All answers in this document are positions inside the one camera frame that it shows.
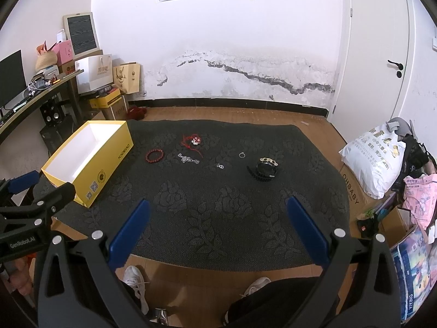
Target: floral pattern rug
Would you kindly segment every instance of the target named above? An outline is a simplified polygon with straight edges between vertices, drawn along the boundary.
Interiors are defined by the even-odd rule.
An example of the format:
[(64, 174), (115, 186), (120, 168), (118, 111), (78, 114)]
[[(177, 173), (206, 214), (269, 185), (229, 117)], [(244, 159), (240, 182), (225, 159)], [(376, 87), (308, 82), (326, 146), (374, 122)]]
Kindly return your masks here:
[[(222, 271), (311, 264), (285, 213), (286, 201), (294, 195), (332, 227), (348, 232), (344, 180), (298, 127), (204, 120), (128, 121), (128, 127), (134, 147), (93, 206), (70, 203), (58, 213), (60, 221), (86, 235), (110, 233), (145, 198), (151, 206), (150, 224), (133, 254)], [(181, 145), (191, 134), (202, 139), (196, 147), (201, 155)], [(145, 155), (155, 148), (164, 151), (163, 160), (147, 163)], [(199, 163), (183, 162), (179, 154)], [(246, 168), (262, 157), (279, 164), (270, 182), (257, 181)], [(43, 176), (35, 198), (52, 188)]]

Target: white wall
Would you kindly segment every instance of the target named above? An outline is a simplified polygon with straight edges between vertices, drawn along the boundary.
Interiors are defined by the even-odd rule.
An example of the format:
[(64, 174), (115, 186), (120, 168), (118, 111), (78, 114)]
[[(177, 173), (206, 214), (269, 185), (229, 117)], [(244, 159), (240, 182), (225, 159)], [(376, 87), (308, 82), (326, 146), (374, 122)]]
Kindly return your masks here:
[(115, 64), (143, 65), (139, 98), (274, 95), (280, 102), (329, 107), (342, 0), (92, 0), (91, 5), (104, 52), (113, 54)]
[(437, 52), (433, 50), (436, 29), (420, 0), (412, 0), (416, 40), (414, 64), (400, 117), (412, 120), (420, 142), (437, 156)]
[[(90, 9), (91, 0), (19, 0), (0, 30), (0, 60), (21, 49), (26, 81), (30, 82), (35, 74), (36, 47), (45, 40), (50, 46), (56, 42), (56, 34), (63, 28), (62, 16)], [(37, 110), (0, 145), (0, 178), (40, 171), (48, 159), (39, 134), (44, 126)]]

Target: woven basket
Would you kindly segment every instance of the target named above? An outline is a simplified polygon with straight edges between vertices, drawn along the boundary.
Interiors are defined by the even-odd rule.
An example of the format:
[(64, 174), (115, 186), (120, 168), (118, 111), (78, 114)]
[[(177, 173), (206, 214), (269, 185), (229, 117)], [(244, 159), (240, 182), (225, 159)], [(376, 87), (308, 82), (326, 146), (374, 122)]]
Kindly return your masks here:
[(36, 59), (35, 71), (41, 71), (49, 66), (55, 65), (58, 62), (58, 56), (54, 51), (48, 51), (43, 55), (39, 55)]

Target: door handle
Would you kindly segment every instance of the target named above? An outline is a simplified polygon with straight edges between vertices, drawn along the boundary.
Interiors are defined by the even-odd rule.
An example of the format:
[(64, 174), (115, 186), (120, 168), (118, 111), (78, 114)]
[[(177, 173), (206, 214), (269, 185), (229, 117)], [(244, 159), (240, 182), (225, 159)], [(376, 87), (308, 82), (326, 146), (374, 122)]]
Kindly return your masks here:
[(404, 66), (401, 63), (395, 63), (394, 61), (387, 60), (390, 64), (397, 65), (399, 70), (403, 70)]

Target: speaker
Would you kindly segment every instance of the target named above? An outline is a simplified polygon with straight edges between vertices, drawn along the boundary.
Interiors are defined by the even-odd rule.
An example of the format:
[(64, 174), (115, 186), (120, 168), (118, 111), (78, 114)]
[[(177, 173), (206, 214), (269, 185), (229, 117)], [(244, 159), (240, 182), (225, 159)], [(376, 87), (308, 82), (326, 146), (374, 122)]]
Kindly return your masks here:
[(58, 106), (53, 99), (50, 99), (40, 108), (42, 118), (44, 118), (45, 124), (48, 126), (54, 126), (61, 123), (65, 114), (61, 106)]
[(73, 118), (71, 115), (67, 115), (62, 122), (54, 126), (45, 126), (39, 133), (50, 156), (52, 156), (76, 130)]

